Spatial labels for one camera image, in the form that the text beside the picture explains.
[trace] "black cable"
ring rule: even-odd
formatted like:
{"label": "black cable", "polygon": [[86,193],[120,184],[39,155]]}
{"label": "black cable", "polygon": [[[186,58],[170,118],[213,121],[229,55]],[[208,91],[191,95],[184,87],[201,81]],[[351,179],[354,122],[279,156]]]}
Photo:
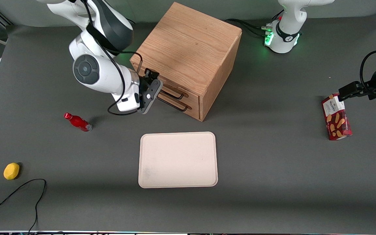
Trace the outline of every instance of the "black cable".
{"label": "black cable", "polygon": [[[88,3],[86,0],[81,0],[82,3],[84,4],[85,6],[85,9],[86,9],[86,13],[88,14],[88,18],[89,18],[89,24],[91,25],[94,25],[94,21],[92,21],[92,17],[91,17],[91,13],[89,11],[89,7],[88,7]],[[101,47],[101,49],[103,50],[103,52],[107,55],[107,57],[109,58],[109,60],[113,63],[113,65],[116,67],[118,73],[120,74],[120,78],[121,78],[121,83],[123,83],[123,91],[121,92],[121,95],[120,95],[120,98],[117,99],[117,101],[115,101],[113,104],[111,104],[108,109],[107,109],[107,112],[112,114],[112,115],[116,115],[116,116],[127,116],[127,115],[130,115],[130,114],[133,114],[133,113],[137,113],[137,110],[133,111],[133,112],[130,112],[130,113],[113,113],[110,111],[110,109],[112,107],[114,107],[120,100],[121,98],[123,98],[124,96],[124,90],[126,88],[126,83],[124,81],[124,76],[123,76],[123,73],[121,72],[120,68],[118,67],[117,63],[114,61],[114,59],[111,57],[111,55],[109,55],[109,52],[107,52],[107,50],[101,46],[100,42],[93,37],[93,39],[95,40],[95,42]]]}
{"label": "black cable", "polygon": [[107,49],[109,52],[111,52],[111,53],[115,53],[115,54],[134,54],[134,55],[138,55],[139,56],[139,58],[140,58],[140,64],[142,64],[143,63],[143,57],[142,57],[142,55],[140,55],[138,52],[123,52],[123,51],[114,51],[114,50],[109,50],[109,49]]}
{"label": "black cable", "polygon": [[365,58],[362,60],[362,63],[361,63],[361,68],[359,70],[359,79],[361,80],[361,83],[362,83],[362,86],[370,93],[372,93],[372,89],[371,88],[367,88],[367,85],[365,84],[365,81],[364,81],[364,66],[365,66],[365,62],[367,62],[367,59],[371,56],[371,55],[374,55],[376,54],[376,51],[373,51],[373,52],[370,52],[368,55],[365,56]]}
{"label": "black cable", "polygon": [[272,19],[273,19],[273,20],[276,19],[276,18],[278,17],[278,15],[280,15],[282,12],[284,12],[284,10],[282,10],[282,11],[280,11],[278,14],[274,15],[274,16],[272,17]]}
{"label": "black cable", "polygon": [[258,26],[255,26],[255,25],[252,25],[252,24],[249,24],[248,22],[245,22],[245,21],[242,21],[242,20],[239,20],[239,19],[227,19],[227,20],[224,20],[224,21],[234,21],[234,22],[238,22],[240,23],[243,27],[245,27],[249,32],[251,32],[252,34],[255,34],[256,36],[259,36],[259,37],[264,37],[265,35],[262,35],[262,34],[258,34],[256,33],[255,31],[252,30],[253,29],[261,29],[261,27],[258,27]]}
{"label": "black cable", "polygon": [[46,186],[47,186],[47,181],[45,179],[33,179],[33,180],[29,180],[27,181],[26,183],[23,183],[20,187],[18,187],[16,190],[14,190],[14,192],[12,192],[9,196],[7,196],[1,203],[0,205],[2,205],[4,202],[6,202],[14,193],[16,193],[18,190],[21,189],[21,187],[23,187],[24,185],[26,185],[27,183],[30,183],[32,181],[35,181],[35,180],[43,180],[44,181],[44,186],[43,186],[43,191],[41,192],[41,195],[40,195],[40,198],[38,199],[38,201],[36,202],[36,205],[34,207],[34,209],[36,210],[36,217],[34,219],[34,223],[33,225],[30,227],[30,229],[28,230],[28,233],[30,233],[31,229],[34,227],[34,225],[37,223],[37,220],[39,219],[38,216],[37,216],[37,205],[39,204],[41,198],[43,197],[44,195],[44,192],[46,191]]}
{"label": "black cable", "polygon": [[227,20],[225,20],[225,21],[235,21],[235,22],[239,22],[239,23],[241,23],[241,24],[245,24],[245,25],[247,25],[247,26],[249,26],[249,27],[252,27],[252,28],[258,28],[258,29],[261,29],[261,27],[258,27],[258,26],[255,26],[255,25],[252,25],[252,24],[249,24],[248,22],[246,22],[246,21],[242,21],[242,20],[239,20],[239,19],[227,19]]}
{"label": "black cable", "polygon": [[128,21],[132,22],[133,24],[136,24],[136,22],[130,20],[129,18],[126,18]]}

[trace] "white tray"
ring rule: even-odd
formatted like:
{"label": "white tray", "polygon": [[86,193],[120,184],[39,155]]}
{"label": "white tray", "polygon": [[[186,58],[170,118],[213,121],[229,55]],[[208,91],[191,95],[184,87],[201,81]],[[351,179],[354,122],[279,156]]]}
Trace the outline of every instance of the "white tray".
{"label": "white tray", "polygon": [[213,133],[146,134],[141,138],[142,188],[211,187],[217,181]]}

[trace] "wood grain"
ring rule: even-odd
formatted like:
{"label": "wood grain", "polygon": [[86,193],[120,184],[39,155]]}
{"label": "wood grain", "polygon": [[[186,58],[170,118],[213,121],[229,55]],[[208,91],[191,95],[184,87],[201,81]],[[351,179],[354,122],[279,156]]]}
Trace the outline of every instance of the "wood grain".
{"label": "wood grain", "polygon": [[[166,92],[169,92],[172,95],[177,95],[178,93],[172,92],[171,89],[164,88],[163,89]],[[160,93],[158,95],[159,98],[162,98],[163,100],[175,105],[176,107],[183,109],[186,105],[188,106],[188,109],[184,112],[185,114],[200,120],[200,106],[199,106],[199,97],[197,95],[194,95],[193,93],[182,90],[184,93],[184,97],[180,100],[175,100],[173,98],[170,98],[167,95],[163,95]]]}
{"label": "wood grain", "polygon": [[[197,97],[198,110],[186,113],[203,121],[233,68],[241,34],[238,27],[173,3],[137,50],[143,56],[140,71],[155,70],[165,85]],[[135,69],[140,62],[136,55],[130,61]]]}
{"label": "wood grain", "polygon": [[234,60],[236,59],[237,49],[240,43],[240,37],[236,39],[233,47],[227,52],[226,57],[223,60],[223,64],[218,69],[212,84],[208,87],[206,93],[200,98],[200,120],[204,121],[207,113],[210,111],[217,95],[219,94],[221,88],[223,88],[228,76],[233,69]]}

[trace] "metal handle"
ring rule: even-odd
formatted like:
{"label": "metal handle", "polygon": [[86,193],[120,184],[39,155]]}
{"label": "metal handle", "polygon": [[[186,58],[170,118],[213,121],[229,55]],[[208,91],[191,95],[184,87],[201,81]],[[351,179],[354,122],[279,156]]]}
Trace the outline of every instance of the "metal handle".
{"label": "metal handle", "polygon": [[160,100],[160,101],[162,101],[162,102],[164,102],[165,104],[167,104],[167,105],[169,105],[169,106],[175,108],[176,110],[181,111],[181,112],[185,112],[185,111],[188,109],[188,105],[185,105],[185,108],[184,108],[184,109],[180,109],[180,108],[176,107],[175,105],[169,103],[168,101],[164,101],[164,100],[163,100],[162,98],[160,98],[160,97],[157,97],[157,99]]}
{"label": "metal handle", "polygon": [[161,90],[161,92],[163,94],[167,95],[167,96],[170,96],[170,97],[174,98],[175,100],[180,100],[180,99],[182,99],[182,97],[184,97],[184,93],[182,93],[180,97],[176,97],[176,96],[174,96],[174,95],[172,95],[172,94],[170,94],[170,93],[168,93],[168,92],[166,92],[164,90]]}

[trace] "gray tabletop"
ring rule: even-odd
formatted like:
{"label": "gray tabletop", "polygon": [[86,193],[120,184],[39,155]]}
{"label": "gray tabletop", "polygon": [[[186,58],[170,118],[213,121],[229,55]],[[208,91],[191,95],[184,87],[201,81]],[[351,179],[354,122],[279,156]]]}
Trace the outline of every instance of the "gray tabletop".
{"label": "gray tabletop", "polygon": [[[128,49],[153,27],[137,24]],[[109,116],[111,95],[73,77],[68,44],[77,27],[11,28],[0,63],[0,201],[45,178],[39,230],[376,234],[376,100],[346,101],[354,136],[336,142],[321,109],[376,50],[376,15],[310,19],[303,31],[286,55],[244,32],[233,72],[199,122],[160,101],[144,116]],[[130,66],[129,58],[118,61]],[[375,70],[376,55],[366,78]],[[93,131],[72,127],[65,112]],[[142,135],[194,131],[215,133],[218,184],[140,188]],[[3,178],[10,162],[24,165],[14,181]],[[0,207],[0,230],[31,226],[42,186]]]}

